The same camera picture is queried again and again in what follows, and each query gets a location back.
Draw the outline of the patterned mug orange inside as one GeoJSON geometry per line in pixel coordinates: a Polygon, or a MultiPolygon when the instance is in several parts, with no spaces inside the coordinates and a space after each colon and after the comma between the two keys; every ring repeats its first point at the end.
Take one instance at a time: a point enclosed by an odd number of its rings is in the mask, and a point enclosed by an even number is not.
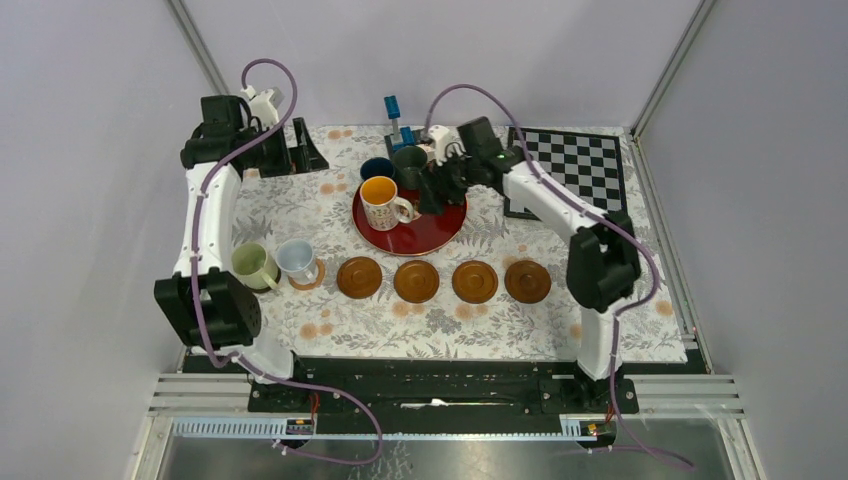
{"type": "Polygon", "coordinates": [[[398,185],[389,177],[375,176],[365,180],[359,197],[368,225],[377,231],[389,231],[399,224],[409,224],[416,217],[412,203],[399,196],[398,185]]]}

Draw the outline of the light blue mug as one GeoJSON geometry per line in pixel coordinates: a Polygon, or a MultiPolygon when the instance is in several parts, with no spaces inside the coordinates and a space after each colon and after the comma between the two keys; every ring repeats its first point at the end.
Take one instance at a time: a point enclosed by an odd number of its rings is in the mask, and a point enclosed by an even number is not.
{"type": "Polygon", "coordinates": [[[297,285],[310,285],[319,269],[312,245],[303,239],[290,239],[278,247],[275,261],[288,279],[297,285]]]}

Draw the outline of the light wooden coaster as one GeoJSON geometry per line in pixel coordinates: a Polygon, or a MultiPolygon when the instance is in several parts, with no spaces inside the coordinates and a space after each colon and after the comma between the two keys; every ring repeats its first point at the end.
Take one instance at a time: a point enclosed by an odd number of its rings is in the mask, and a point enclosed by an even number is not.
{"type": "Polygon", "coordinates": [[[326,276],[326,267],[325,267],[325,264],[324,264],[322,259],[316,260],[316,268],[317,268],[317,276],[316,276],[315,280],[312,281],[311,283],[300,284],[300,283],[297,283],[291,277],[289,277],[288,278],[289,284],[294,289],[300,290],[300,291],[308,291],[308,290],[313,290],[315,288],[318,288],[323,283],[324,278],[326,276]]]}

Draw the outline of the light green mug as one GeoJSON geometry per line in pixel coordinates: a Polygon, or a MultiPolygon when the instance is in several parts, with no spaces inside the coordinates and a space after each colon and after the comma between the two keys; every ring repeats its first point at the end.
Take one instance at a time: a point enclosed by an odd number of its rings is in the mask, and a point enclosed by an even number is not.
{"type": "Polygon", "coordinates": [[[271,254],[258,243],[249,242],[238,246],[232,252],[231,262],[233,274],[245,287],[247,286],[244,284],[244,279],[247,275],[260,269],[279,270],[271,254]]]}

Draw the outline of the dark brown wooden coaster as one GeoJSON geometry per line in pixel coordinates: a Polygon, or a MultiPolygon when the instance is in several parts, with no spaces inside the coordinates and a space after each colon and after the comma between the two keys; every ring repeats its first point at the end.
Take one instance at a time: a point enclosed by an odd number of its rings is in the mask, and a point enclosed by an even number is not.
{"type": "Polygon", "coordinates": [[[247,275],[244,279],[244,284],[252,292],[263,294],[278,290],[281,278],[282,274],[279,270],[268,271],[266,269],[260,269],[247,275]]]}

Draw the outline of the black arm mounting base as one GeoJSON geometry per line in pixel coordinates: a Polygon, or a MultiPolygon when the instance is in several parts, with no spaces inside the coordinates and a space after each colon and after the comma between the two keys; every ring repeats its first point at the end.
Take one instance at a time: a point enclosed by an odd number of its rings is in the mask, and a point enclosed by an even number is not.
{"type": "Polygon", "coordinates": [[[639,411],[632,380],[618,374],[611,389],[569,361],[302,357],[295,379],[338,388],[361,401],[355,406],[319,393],[316,421],[323,435],[374,433],[366,409],[384,435],[558,433],[562,414],[603,419],[613,402],[624,414],[639,411]]]}

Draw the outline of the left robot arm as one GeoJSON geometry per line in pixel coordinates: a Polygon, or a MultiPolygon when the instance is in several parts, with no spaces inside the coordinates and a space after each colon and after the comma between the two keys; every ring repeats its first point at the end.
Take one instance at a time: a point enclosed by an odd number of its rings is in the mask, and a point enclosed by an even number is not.
{"type": "Polygon", "coordinates": [[[276,89],[201,99],[202,121],[180,152],[188,202],[182,246],[172,274],[154,284],[154,299],[180,341],[214,364],[235,363],[288,411],[309,401],[310,385],[294,374],[297,355],[262,330],[258,287],[244,285],[232,263],[232,226],[243,176],[263,178],[328,168],[305,121],[294,119],[289,147],[276,89]]]}

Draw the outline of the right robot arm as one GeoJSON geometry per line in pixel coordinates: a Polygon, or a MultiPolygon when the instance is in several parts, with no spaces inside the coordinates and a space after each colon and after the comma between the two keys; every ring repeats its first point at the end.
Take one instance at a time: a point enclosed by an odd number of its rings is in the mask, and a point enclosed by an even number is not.
{"type": "Polygon", "coordinates": [[[616,315],[642,273],[629,217],[601,210],[556,183],[525,142],[504,146],[485,117],[456,132],[428,126],[417,146],[427,155],[419,180],[422,212],[440,213],[463,202],[471,187],[484,186],[528,209],[567,242],[566,285],[581,307],[583,328],[577,364],[586,375],[575,382],[573,396],[583,410],[601,410],[614,393],[607,378],[620,366],[616,315]]]}

